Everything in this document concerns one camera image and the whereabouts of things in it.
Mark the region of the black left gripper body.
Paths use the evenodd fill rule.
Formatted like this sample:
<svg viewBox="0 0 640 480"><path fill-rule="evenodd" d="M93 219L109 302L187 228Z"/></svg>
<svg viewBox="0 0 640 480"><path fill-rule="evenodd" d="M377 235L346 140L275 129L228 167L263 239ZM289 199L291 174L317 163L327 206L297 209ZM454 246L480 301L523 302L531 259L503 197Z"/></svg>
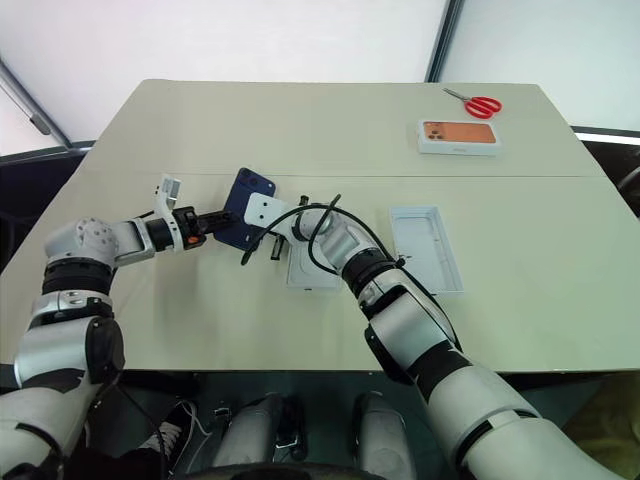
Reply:
<svg viewBox="0 0 640 480"><path fill-rule="evenodd" d="M178 225L184 249L194 249L206 242L206 236L201 231L198 215L193 207L175 209L174 219Z"/></svg>

